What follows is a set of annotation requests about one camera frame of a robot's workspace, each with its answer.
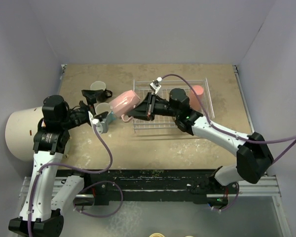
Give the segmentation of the black hexagonal ceramic mug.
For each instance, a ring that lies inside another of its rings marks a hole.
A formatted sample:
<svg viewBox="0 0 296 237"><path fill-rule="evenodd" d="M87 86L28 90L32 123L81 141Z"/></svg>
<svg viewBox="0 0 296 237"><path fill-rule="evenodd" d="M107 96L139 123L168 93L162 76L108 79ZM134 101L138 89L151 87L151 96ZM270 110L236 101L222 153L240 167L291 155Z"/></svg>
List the black hexagonal ceramic mug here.
<svg viewBox="0 0 296 237"><path fill-rule="evenodd" d="M105 102L112 98L112 91L107 89L107 85L103 81L95 81L90 85L90 89L96 91L97 102Z"/></svg>

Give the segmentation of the pink cup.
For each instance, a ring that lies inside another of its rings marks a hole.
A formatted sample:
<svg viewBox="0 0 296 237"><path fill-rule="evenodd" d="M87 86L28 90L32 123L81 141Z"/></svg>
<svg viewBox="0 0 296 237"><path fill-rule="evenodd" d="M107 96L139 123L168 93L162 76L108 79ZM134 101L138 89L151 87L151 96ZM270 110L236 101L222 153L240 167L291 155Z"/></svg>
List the pink cup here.
<svg viewBox="0 0 296 237"><path fill-rule="evenodd" d="M133 90L128 90L109 102L112 112L123 122L130 122L133 117L127 113L140 103L140 97Z"/></svg>

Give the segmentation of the light blue ceramic mug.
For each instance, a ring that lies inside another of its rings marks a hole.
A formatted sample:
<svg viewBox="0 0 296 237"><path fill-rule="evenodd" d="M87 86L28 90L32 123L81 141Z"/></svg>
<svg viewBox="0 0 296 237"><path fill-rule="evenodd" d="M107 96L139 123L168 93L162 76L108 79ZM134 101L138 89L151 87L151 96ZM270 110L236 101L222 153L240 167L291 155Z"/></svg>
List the light blue ceramic mug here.
<svg viewBox="0 0 296 237"><path fill-rule="evenodd" d="M109 103L100 103L95 107L95 113L97 115L102 114L104 112L108 112L108 115L107 115L108 124L112 123L115 120L115 116Z"/></svg>

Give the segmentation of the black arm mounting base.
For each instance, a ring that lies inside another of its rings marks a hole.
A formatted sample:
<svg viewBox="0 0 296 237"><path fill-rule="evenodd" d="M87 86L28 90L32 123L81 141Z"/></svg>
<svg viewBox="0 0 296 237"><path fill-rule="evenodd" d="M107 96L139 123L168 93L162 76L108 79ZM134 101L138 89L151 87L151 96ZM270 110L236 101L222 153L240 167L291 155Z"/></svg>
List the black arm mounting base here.
<svg viewBox="0 0 296 237"><path fill-rule="evenodd" d="M211 189L208 178L214 172L212 169L111 169L102 174L83 174L73 170L58 170L57 177L71 175L84 179L84 187L94 184L94 187L82 191L79 198L94 205L108 205L111 201L148 201L148 202L192 202L194 204L211 204L226 206L228 204L228 188L239 190L236 183L219 189ZM122 188L139 190L143 188L169 190L188 189L183 192L124 192ZM207 197L206 194L221 194L223 197Z"/></svg>

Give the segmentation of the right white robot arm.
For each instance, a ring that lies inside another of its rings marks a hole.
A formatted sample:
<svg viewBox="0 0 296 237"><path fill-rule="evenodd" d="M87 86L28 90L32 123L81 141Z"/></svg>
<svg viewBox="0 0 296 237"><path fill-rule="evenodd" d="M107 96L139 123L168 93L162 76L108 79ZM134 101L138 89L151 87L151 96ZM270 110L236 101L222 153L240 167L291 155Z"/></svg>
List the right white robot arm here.
<svg viewBox="0 0 296 237"><path fill-rule="evenodd" d="M182 132L205 138L236 157L236 164L221 166L209 176L208 185L214 193L221 193L227 185L242 180L256 184L274 161L261 134L254 132L242 141L236 131L231 130L229 135L217 131L216 123L208 122L203 114L190 107L183 89L172 89L169 100L149 92L139 105L127 112L129 117L146 121L154 120L156 115L174 117Z"/></svg>

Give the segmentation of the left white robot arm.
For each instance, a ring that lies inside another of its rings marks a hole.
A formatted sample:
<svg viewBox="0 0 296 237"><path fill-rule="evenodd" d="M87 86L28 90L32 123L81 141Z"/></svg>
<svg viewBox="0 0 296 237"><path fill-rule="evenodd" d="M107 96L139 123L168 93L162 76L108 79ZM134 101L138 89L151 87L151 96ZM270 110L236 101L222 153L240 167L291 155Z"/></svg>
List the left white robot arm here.
<svg viewBox="0 0 296 237"><path fill-rule="evenodd" d="M89 124L97 136L108 131L108 112L95 113L94 97L70 108L60 95L44 99L42 119L34 135L34 164L29 191L17 218L9 221L8 229L22 237L58 237L64 225L64 214L75 196L91 190L92 182L80 175L71 175L54 196L58 167L65 155L69 130Z"/></svg>

